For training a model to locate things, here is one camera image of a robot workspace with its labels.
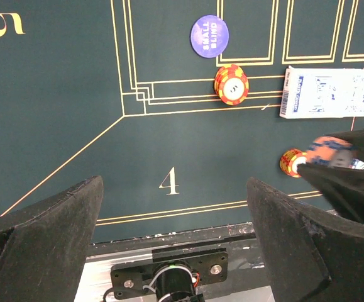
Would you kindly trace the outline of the orange chips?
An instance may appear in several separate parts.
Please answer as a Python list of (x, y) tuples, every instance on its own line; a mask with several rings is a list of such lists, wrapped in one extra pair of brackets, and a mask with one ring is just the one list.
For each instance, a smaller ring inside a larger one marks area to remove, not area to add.
[(241, 104), (249, 90), (249, 80), (240, 66), (226, 64), (217, 71), (214, 79), (214, 91), (224, 104), (230, 106)]

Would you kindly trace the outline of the blue playing card box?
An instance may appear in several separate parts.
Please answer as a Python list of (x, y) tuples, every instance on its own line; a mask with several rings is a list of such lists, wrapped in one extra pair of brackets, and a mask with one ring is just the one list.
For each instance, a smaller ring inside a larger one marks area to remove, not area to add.
[(364, 69), (288, 66), (282, 90), (280, 117), (364, 117)]

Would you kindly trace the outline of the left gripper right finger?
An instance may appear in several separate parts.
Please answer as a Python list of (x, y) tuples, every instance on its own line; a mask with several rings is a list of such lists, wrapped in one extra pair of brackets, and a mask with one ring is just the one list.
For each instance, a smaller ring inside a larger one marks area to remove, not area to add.
[(364, 225), (254, 177), (246, 189), (275, 301), (364, 301)]

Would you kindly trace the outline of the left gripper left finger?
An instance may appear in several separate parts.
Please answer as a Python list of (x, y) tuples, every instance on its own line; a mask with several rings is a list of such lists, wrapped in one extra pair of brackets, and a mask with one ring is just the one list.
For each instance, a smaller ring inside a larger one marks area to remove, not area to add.
[(73, 301), (104, 194), (101, 176), (0, 217), (0, 301)]

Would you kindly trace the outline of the orange poker chip stack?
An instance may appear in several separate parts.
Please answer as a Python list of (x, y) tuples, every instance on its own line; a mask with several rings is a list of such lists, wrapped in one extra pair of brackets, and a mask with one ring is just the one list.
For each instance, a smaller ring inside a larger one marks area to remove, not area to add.
[(300, 178), (297, 168), (300, 164), (305, 164), (307, 153), (297, 148), (287, 150), (279, 160), (280, 169), (290, 177)]

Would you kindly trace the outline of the blue small blind button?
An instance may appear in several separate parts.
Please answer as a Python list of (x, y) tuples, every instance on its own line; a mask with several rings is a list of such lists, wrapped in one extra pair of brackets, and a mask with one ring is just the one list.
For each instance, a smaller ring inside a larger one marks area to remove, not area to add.
[(190, 31), (190, 44), (200, 57), (211, 59), (221, 55), (229, 43), (229, 28), (216, 15), (204, 15)]

